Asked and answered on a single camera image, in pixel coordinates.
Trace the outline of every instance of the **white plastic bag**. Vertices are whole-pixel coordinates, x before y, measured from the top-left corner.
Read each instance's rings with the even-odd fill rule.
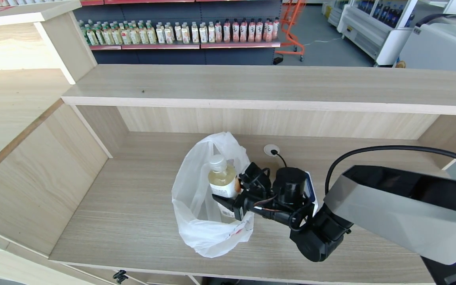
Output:
[[[208,174],[209,158],[222,154],[233,161],[237,173],[250,164],[246,149],[229,132],[210,135],[199,141],[186,155],[172,188],[172,203],[179,234],[201,256],[214,258],[232,250],[237,243],[249,240],[253,232],[254,213],[242,221],[221,222],[221,212],[212,198]]]

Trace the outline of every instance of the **bottle cap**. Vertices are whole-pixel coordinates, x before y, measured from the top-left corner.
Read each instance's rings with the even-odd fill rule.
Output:
[[[221,154],[216,154],[209,159],[210,169],[220,173],[226,170],[226,158]]]

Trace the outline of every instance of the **black wire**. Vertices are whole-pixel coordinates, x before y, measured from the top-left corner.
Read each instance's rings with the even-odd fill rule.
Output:
[[[341,155],[339,158],[337,158],[332,163],[332,165],[328,169],[326,179],[325,179],[325,195],[328,193],[328,189],[330,188],[329,184],[330,184],[330,178],[333,173],[333,169],[342,160],[346,159],[347,157],[350,157],[351,155],[358,154],[358,153],[372,152],[372,151],[385,151],[385,150],[403,150],[403,151],[418,151],[418,152],[435,153],[435,154],[440,154],[440,155],[444,155],[444,156],[448,156],[448,157],[456,159],[456,153],[454,153],[454,152],[445,151],[440,148],[428,148],[426,146],[370,146],[368,148],[359,148],[357,150],[353,150],[353,151],[350,151],[350,152],[347,152],[347,153]]]
[[[284,158],[276,150],[271,150],[270,153],[273,155],[279,156],[284,163],[284,167],[288,167],[288,165],[286,164],[286,161],[284,161]]]

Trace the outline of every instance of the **counter top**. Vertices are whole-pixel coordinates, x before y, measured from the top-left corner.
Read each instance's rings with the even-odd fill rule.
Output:
[[[456,72],[372,67],[98,65],[68,90],[63,100],[73,105],[456,115]]]
[[[255,217],[248,242],[228,254],[203,258],[179,236],[171,189],[183,157],[203,134],[130,132],[109,159],[63,231],[49,259],[162,274],[226,276],[288,283],[432,283],[420,257],[360,227],[324,262],[312,263],[289,239],[290,230]],[[279,145],[288,165],[311,172],[319,201],[328,166],[341,154],[375,144],[416,144],[390,139],[235,135],[260,167],[278,168],[265,144]],[[333,181],[353,164],[375,164],[438,175],[423,153],[382,151],[342,161]]]
[[[44,22],[80,7],[79,0],[0,7],[0,26]]]

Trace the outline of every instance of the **orange metal rack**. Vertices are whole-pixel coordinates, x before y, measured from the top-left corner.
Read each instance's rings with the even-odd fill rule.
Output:
[[[281,43],[281,47],[294,46],[293,51],[276,51],[278,54],[299,54],[300,61],[304,61],[304,52],[306,48],[299,43],[298,37],[291,33],[291,27],[296,25],[298,17],[306,6],[306,0],[288,0],[283,3],[284,15],[282,16],[281,30],[286,35],[286,40]]]

